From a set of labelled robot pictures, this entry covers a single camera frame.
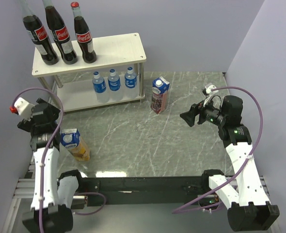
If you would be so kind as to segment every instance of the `coca-cola bottle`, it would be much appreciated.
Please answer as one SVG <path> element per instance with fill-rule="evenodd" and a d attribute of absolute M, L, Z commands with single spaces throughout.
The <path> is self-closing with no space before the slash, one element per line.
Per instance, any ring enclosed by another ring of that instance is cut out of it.
<path fill-rule="evenodd" d="M 22 11 L 22 20 L 27 32 L 35 44 L 35 47 L 42 56 L 47 65 L 53 65 L 58 62 L 58 56 L 52 48 L 47 32 L 40 19 L 29 8 L 26 0 L 19 0 Z"/>
<path fill-rule="evenodd" d="M 52 4 L 51 0 L 43 0 L 46 12 L 47 25 L 51 31 L 54 41 L 60 50 L 61 57 L 66 64 L 77 62 L 77 56 L 70 40 L 69 32 L 60 14 Z"/>
<path fill-rule="evenodd" d="M 74 14 L 74 29 L 77 42 L 82 51 L 83 59 L 86 63 L 92 63 L 96 61 L 96 53 L 94 51 L 93 39 L 91 37 L 88 25 L 81 15 L 79 3 L 74 1 L 71 3 L 71 7 Z"/>

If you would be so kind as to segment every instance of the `bottle neck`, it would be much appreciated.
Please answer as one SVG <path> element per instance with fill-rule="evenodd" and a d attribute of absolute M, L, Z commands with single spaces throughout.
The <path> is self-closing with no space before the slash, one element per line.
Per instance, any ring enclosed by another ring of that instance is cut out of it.
<path fill-rule="evenodd" d="M 79 6 L 72 8 L 72 10 L 73 10 L 74 18 L 77 17 L 77 16 L 81 16 L 81 17 L 82 17 L 81 11 L 80 11 L 80 7 L 79 7 Z"/>
<path fill-rule="evenodd" d="M 21 9 L 22 17 L 34 16 L 34 12 L 29 8 L 26 0 L 18 0 Z"/>
<path fill-rule="evenodd" d="M 48 6 L 54 6 L 54 4 L 52 4 L 51 0 L 43 0 L 43 4 L 44 4 L 45 8 Z"/>

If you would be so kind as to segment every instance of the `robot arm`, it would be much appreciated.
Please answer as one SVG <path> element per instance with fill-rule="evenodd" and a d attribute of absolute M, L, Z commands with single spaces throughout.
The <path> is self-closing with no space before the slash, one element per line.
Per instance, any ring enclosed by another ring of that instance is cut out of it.
<path fill-rule="evenodd" d="M 35 160 L 35 188 L 30 212 L 24 213 L 23 224 L 31 233 L 38 231 L 40 209 L 41 160 L 45 146 L 57 127 L 60 110 L 42 99 L 33 105 L 19 98 L 13 113 L 23 119 L 18 128 L 31 133 L 30 146 Z M 49 146 L 44 163 L 43 226 L 45 232 L 64 233 L 72 230 L 73 216 L 71 205 L 74 193 L 82 184 L 78 170 L 63 173 L 57 179 L 60 133 L 57 133 Z"/>
<path fill-rule="evenodd" d="M 243 171 L 237 176 L 238 192 L 227 184 L 216 191 L 228 209 L 228 221 L 234 231 L 267 230 L 278 218 L 277 205 L 271 205 L 268 196 L 261 186 L 252 150 L 252 140 L 248 129 L 241 124 L 242 99 L 226 96 L 220 109 L 213 106 L 215 89 L 211 83 L 206 85 L 203 93 L 206 99 L 193 104 L 188 112 L 180 114 L 189 126 L 193 126 L 195 117 L 199 115 L 198 124 L 209 121 L 218 126 L 219 136 L 237 173 L 246 159 L 249 159 Z M 226 182 L 222 172 L 205 171 L 210 189 L 215 189 Z"/>

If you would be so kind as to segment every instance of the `dark cola liquid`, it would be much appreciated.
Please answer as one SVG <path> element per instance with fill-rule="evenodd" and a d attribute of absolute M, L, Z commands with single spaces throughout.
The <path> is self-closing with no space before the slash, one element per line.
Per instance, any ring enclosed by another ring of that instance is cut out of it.
<path fill-rule="evenodd" d="M 77 56 L 74 49 L 69 50 L 70 46 L 72 47 L 72 44 L 70 44 L 71 43 L 70 35 L 68 36 L 67 39 L 60 41 L 58 39 L 58 33 L 56 33 L 56 31 L 61 30 L 65 27 L 63 19 L 61 18 L 60 14 L 58 13 L 58 11 L 55 9 L 54 6 L 46 7 L 45 12 L 46 12 L 47 25 L 51 30 L 54 41 L 61 53 L 62 60 L 66 64 L 69 65 L 74 64 L 75 62 L 77 62 Z"/>
<path fill-rule="evenodd" d="M 23 18 L 23 24 L 25 25 L 25 28 L 33 34 L 32 42 L 36 45 L 42 45 L 44 47 L 47 54 L 41 54 L 43 61 L 47 65 L 56 64 L 59 59 L 55 50 L 51 46 L 49 37 L 47 36 L 46 39 L 40 41 L 35 33 L 35 30 L 42 26 L 41 20 L 37 16 L 26 16 Z"/>
<path fill-rule="evenodd" d="M 74 18 L 74 29 L 75 29 L 76 34 L 85 34 L 89 32 L 88 25 L 82 16 L 77 16 Z M 78 44 L 82 51 L 83 60 L 86 63 L 95 62 L 96 53 L 95 53 L 95 50 L 93 49 L 92 40 L 86 43 L 81 43 L 78 40 Z"/>

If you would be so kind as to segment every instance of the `water bottle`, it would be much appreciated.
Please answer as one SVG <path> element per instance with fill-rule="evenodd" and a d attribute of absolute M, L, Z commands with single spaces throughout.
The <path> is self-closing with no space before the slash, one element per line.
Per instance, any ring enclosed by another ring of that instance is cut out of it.
<path fill-rule="evenodd" d="M 128 71 L 125 74 L 125 86 L 127 97 L 134 99 L 138 96 L 137 74 L 133 71 L 132 67 L 128 67 Z"/>
<path fill-rule="evenodd" d="M 99 72 L 94 72 L 93 84 L 97 100 L 101 103 L 109 101 L 110 96 L 106 90 L 105 80 Z"/>
<path fill-rule="evenodd" d="M 120 101 L 123 98 L 123 91 L 121 90 L 119 75 L 116 74 L 114 69 L 110 70 L 108 81 L 111 90 L 111 98 L 114 101 Z"/>

